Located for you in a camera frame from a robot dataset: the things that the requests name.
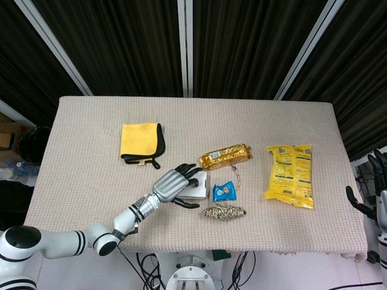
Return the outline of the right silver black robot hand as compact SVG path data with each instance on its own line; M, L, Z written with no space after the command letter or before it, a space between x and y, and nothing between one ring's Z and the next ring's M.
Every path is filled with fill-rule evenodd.
M375 149L374 156L368 155L368 161L371 163L374 171L374 184L376 188L375 209L359 203L354 197L350 186L346 186L346 196L354 208L376 221L378 227L386 232L386 153L381 153L381 151Z

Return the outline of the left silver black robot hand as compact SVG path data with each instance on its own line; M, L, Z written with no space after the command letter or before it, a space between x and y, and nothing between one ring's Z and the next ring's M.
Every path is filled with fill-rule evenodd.
M197 167L196 164L180 164L156 181L152 192L161 203L171 202L187 209L199 208L199 204L185 202L178 195L187 187L199 186L199 180L193 176L202 170L203 168Z

